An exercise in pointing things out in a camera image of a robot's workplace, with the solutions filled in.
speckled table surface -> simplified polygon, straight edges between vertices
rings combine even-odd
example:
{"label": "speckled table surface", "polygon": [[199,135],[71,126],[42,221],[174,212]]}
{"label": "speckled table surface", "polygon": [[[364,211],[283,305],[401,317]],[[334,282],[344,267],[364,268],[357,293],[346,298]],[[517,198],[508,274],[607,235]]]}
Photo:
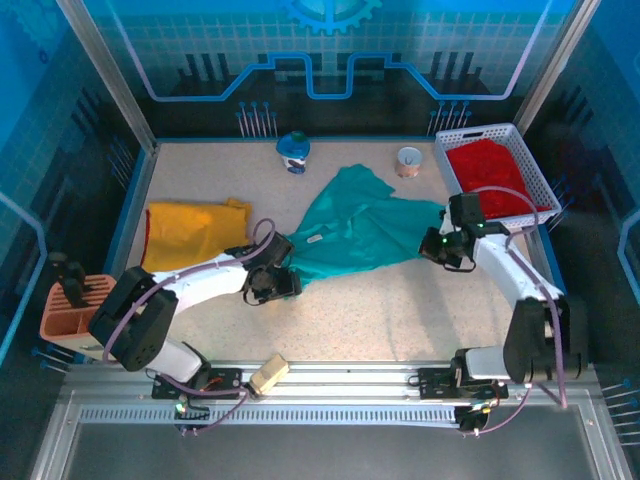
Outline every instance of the speckled table surface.
{"label": "speckled table surface", "polygon": [[[399,148],[422,151],[418,177],[394,173]],[[149,186],[155,200],[253,204],[250,227],[271,217],[293,232],[318,193],[343,166],[362,163],[395,195],[446,203],[448,195],[429,142],[314,142],[304,175],[288,173],[271,143],[163,144]],[[140,219],[129,256],[144,245]],[[250,307],[240,294],[201,303],[177,315],[170,335],[217,360],[448,360],[460,347],[501,344],[511,311],[480,269],[456,275],[425,260],[311,284],[291,300]]]}

green cloth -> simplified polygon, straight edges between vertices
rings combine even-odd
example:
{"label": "green cloth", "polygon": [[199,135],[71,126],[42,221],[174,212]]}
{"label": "green cloth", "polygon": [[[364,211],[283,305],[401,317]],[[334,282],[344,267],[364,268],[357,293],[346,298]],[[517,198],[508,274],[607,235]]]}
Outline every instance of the green cloth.
{"label": "green cloth", "polygon": [[303,287],[419,257],[422,238],[428,227],[440,226],[444,207],[394,198],[393,192],[364,165],[340,169],[288,236],[295,246],[290,268]]}

metal frame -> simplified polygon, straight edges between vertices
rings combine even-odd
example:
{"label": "metal frame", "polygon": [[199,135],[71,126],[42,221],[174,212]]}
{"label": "metal frame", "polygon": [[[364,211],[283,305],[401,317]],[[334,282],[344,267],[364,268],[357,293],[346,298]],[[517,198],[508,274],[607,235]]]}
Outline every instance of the metal frame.
{"label": "metal frame", "polygon": [[[260,367],[255,363],[217,365],[243,368],[245,380]],[[407,385],[408,377],[419,367],[446,366],[448,363],[445,362],[294,363],[291,372],[267,398],[247,402],[230,423],[451,428],[455,426],[453,407],[468,405],[468,401],[420,401],[418,389]],[[51,416],[31,478],[64,478],[82,424],[175,423],[174,402],[153,400],[151,387],[152,380],[141,372],[129,373],[120,367],[100,364],[72,367]],[[510,391],[510,398],[503,404],[515,406],[524,394],[524,387],[511,386]],[[632,478],[595,372],[589,370],[580,382],[570,383],[567,394],[570,408],[580,416],[588,452],[599,478]],[[233,403],[207,400],[203,405],[212,408],[215,419]],[[528,405],[554,407],[555,403],[535,388]],[[517,427],[514,423],[505,428]]]}
{"label": "metal frame", "polygon": [[564,35],[551,56],[547,68],[535,84],[535,88],[527,94],[518,113],[516,113],[513,123],[523,136],[533,123],[542,104],[551,92],[551,88],[567,66],[569,57],[578,45],[599,5],[600,0],[583,0],[573,17],[567,22]]}
{"label": "metal frame", "polygon": [[153,156],[157,148],[156,137],[89,11],[82,0],[57,2],[140,146],[147,154]]}

red cloth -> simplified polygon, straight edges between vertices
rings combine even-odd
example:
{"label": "red cloth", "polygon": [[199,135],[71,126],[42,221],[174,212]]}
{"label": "red cloth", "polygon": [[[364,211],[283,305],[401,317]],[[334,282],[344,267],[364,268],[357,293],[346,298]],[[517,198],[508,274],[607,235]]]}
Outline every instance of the red cloth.
{"label": "red cloth", "polygon": [[[449,150],[447,156],[463,192],[497,185],[511,188],[531,200],[507,147],[487,138]],[[480,205],[487,219],[531,213],[524,201],[505,192],[481,192]],[[544,211],[550,207],[536,205],[536,208]]]}

plastic basket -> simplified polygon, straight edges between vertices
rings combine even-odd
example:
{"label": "plastic basket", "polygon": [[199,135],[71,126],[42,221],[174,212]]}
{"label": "plastic basket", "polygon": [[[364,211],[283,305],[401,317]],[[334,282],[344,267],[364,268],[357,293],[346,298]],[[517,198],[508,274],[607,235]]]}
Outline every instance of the plastic basket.
{"label": "plastic basket", "polygon": [[[561,207],[558,199],[553,194],[553,190],[551,190],[551,187],[549,187],[549,184],[538,168],[520,132],[518,132],[515,125],[511,123],[445,130],[436,134],[436,161],[438,162],[438,168],[447,186],[449,195],[462,193],[462,188],[451,167],[449,157],[447,157],[447,151],[461,145],[477,142],[483,138],[490,138],[494,142],[504,145],[509,149],[513,159],[518,165],[527,191],[533,199],[533,203],[539,206],[550,207],[549,210],[539,212],[538,217],[540,223],[546,222],[560,212]],[[510,230],[534,224],[533,213],[514,217],[496,218],[494,220],[502,222]]]}

